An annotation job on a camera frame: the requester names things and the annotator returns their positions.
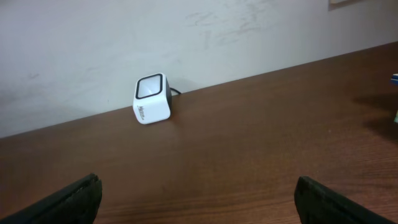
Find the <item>brown desk surface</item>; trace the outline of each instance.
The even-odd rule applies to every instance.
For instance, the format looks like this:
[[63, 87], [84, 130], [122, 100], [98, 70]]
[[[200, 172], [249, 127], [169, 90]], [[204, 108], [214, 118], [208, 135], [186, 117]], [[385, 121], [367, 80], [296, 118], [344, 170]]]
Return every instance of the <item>brown desk surface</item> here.
[[309, 175], [398, 222], [398, 43], [0, 140], [0, 217], [94, 172], [96, 223], [299, 223]]

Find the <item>white barcode scanner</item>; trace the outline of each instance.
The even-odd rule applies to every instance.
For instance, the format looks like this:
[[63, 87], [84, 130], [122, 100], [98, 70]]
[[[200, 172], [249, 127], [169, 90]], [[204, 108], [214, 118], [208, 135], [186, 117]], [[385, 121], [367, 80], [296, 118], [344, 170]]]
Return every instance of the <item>white barcode scanner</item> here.
[[149, 75], [137, 81], [132, 108], [141, 124], [169, 118], [171, 106], [172, 93], [163, 73]]

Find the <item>black object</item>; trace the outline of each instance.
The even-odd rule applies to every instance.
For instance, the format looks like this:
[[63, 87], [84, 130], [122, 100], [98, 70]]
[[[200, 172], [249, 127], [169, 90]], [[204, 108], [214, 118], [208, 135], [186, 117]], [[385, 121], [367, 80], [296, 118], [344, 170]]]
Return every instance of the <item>black object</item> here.
[[0, 221], [8, 223], [93, 223], [100, 207], [102, 183], [90, 174], [37, 203]]
[[294, 202], [303, 224], [394, 223], [309, 177], [298, 178]]
[[167, 104], [169, 105], [170, 112], [171, 112], [171, 110], [172, 110], [172, 90], [169, 86], [169, 81], [167, 81], [167, 78], [166, 78], [166, 90], [165, 91], [166, 91]]
[[[147, 79], [147, 78], [152, 78], [152, 77], [156, 77], [156, 76], [159, 76], [159, 78], [160, 78], [160, 82], [159, 82], [159, 85], [160, 85], [159, 91], [158, 91], [157, 93], [153, 93], [153, 94], [150, 94], [150, 95], [147, 95], [147, 96], [139, 97], [139, 96], [138, 96], [138, 92], [139, 92], [139, 87], [140, 87], [141, 81], [143, 81], [143, 80], [145, 80], [145, 79]], [[166, 94], [167, 94], [167, 92], [170, 91], [169, 83], [167, 82], [167, 79], [166, 79], [166, 85], [167, 85], [167, 86], [166, 86]], [[148, 76], [148, 77], [140, 78], [140, 79], [138, 80], [138, 82], [137, 82], [136, 98], [140, 100], [140, 99], [144, 99], [144, 98], [147, 98], [147, 97], [150, 97], [150, 96], [155, 96], [155, 95], [158, 95], [159, 93], [161, 93], [162, 90], [163, 90], [163, 76], [162, 76], [162, 74], [155, 74], [155, 75], [150, 75], [150, 76]]]

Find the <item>wooden desk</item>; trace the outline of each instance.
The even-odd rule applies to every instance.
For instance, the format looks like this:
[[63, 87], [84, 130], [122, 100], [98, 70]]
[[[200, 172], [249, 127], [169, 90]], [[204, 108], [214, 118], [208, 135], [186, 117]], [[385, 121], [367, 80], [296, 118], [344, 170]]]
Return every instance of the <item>wooden desk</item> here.
[[309, 175], [398, 222], [398, 43], [0, 140], [0, 217], [90, 172], [96, 223], [299, 223]]

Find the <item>printed logo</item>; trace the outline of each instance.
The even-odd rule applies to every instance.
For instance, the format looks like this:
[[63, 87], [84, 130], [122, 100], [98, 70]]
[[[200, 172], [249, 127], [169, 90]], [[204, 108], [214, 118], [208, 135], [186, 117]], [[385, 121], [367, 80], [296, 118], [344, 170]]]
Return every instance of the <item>printed logo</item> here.
[[139, 116], [141, 116], [142, 120], [144, 120], [145, 116], [144, 116], [144, 107], [143, 106], [137, 106], [138, 107], [138, 111], [139, 111]]

